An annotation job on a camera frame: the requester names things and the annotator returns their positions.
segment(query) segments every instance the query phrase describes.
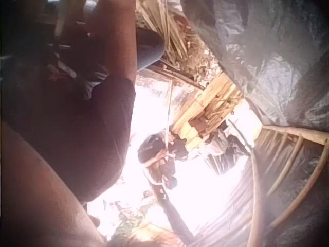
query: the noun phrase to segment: hand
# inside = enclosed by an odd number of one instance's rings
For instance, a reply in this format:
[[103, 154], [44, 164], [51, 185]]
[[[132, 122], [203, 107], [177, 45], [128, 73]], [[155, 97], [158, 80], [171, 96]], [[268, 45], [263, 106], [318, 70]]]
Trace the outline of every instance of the hand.
[[157, 155], [155, 156], [155, 158], [157, 160], [163, 158], [163, 157], [167, 157], [169, 156], [169, 151], [167, 149], [162, 149], [160, 152], [157, 153]]

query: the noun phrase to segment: lumber pile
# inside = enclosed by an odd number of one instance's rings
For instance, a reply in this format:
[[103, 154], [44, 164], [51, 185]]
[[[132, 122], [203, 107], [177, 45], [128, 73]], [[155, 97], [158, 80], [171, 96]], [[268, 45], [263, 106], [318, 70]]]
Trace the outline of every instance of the lumber pile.
[[191, 151], [208, 138], [241, 100], [242, 93], [221, 73], [182, 106], [172, 131], [187, 140], [186, 148]]

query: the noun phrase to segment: gray plastic sheet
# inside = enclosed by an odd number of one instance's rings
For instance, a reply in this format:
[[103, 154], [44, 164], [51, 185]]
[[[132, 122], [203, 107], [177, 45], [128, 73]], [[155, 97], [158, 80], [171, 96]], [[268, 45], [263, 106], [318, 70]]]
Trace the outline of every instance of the gray plastic sheet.
[[328, 22], [306, 0], [181, 1], [263, 124], [328, 131]]

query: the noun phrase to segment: wooden stick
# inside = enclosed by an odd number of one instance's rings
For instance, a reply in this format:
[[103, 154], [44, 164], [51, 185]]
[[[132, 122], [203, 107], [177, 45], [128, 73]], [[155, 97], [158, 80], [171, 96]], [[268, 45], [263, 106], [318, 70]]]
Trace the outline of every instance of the wooden stick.
[[282, 133], [288, 133], [291, 135], [302, 136], [303, 138], [310, 140], [314, 143], [319, 143], [325, 145], [329, 139], [329, 133], [321, 132], [317, 130], [309, 130], [303, 128], [294, 128], [294, 127], [278, 127], [278, 126], [263, 126], [264, 129], [279, 131]]
[[302, 201], [306, 198], [308, 193], [312, 190], [313, 186], [315, 185], [316, 181], [318, 180], [321, 172], [325, 168], [326, 164], [328, 163], [329, 158], [329, 143], [324, 146], [322, 151], [321, 157], [317, 166], [315, 167], [312, 175], [309, 177], [307, 184], [302, 189], [302, 191], [298, 194], [298, 196], [291, 202], [288, 208], [278, 217], [276, 218], [269, 226], [269, 229], [272, 230], [280, 225], [283, 221], [285, 221], [302, 203]]
[[168, 145], [169, 145], [169, 122], [170, 122], [171, 96], [172, 96], [172, 91], [173, 91], [173, 80], [170, 80], [168, 91], [169, 91], [169, 93], [168, 93], [168, 102], [167, 102], [168, 118], [167, 118], [166, 135], [165, 135], [166, 150], [168, 150]]
[[283, 138], [281, 139], [280, 145], [279, 145], [279, 147], [278, 147], [278, 149], [277, 149], [277, 151], [276, 151], [276, 153], [275, 153], [275, 155], [274, 155], [274, 157], [273, 157], [271, 163], [268, 165], [268, 167], [267, 167], [267, 169], [266, 169], [266, 171], [265, 171], [265, 174], [268, 173], [268, 171], [271, 169], [272, 165], [273, 165], [273, 164], [275, 163], [275, 161], [277, 160], [279, 154], [280, 154], [281, 151], [282, 151], [282, 148], [283, 148], [284, 144], [285, 144], [286, 141], [287, 141], [287, 138], [288, 138], [288, 133], [284, 133], [284, 134], [283, 134]]
[[303, 144], [304, 138], [302, 136], [298, 137], [298, 140], [296, 142], [296, 145], [293, 149], [293, 152], [291, 153], [287, 163], [285, 164], [285, 166], [283, 167], [283, 170], [281, 171], [280, 175], [278, 176], [277, 180], [274, 182], [274, 184], [272, 185], [271, 189], [268, 191], [267, 195], [270, 196], [271, 194], [273, 194], [274, 191], [277, 190], [277, 188], [280, 186], [280, 184], [282, 183], [282, 181], [284, 180], [284, 178], [286, 177], [286, 175], [288, 174], [302, 144]]
[[263, 206], [262, 206], [262, 192], [261, 179], [258, 173], [258, 165], [256, 156], [251, 150], [251, 164], [253, 175], [253, 209], [251, 229], [248, 239], [248, 247], [262, 246], [263, 239]]

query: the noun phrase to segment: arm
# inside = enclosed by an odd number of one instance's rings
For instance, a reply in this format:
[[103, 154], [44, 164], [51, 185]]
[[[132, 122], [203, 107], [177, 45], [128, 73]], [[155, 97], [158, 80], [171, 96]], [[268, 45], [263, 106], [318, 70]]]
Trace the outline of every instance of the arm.
[[135, 84], [137, 46], [135, 0], [99, 0], [86, 29], [106, 37], [105, 70]]
[[153, 158], [150, 158], [148, 161], [144, 162], [143, 164], [145, 167], [151, 166], [153, 163], [157, 162], [158, 160], [162, 159], [163, 157], [169, 156], [169, 153], [166, 149], [162, 149], [157, 155]]
[[19, 246], [81, 246], [82, 239], [84, 246], [104, 246], [85, 210], [49, 165], [6, 123], [1, 128], [3, 237], [21, 241]]

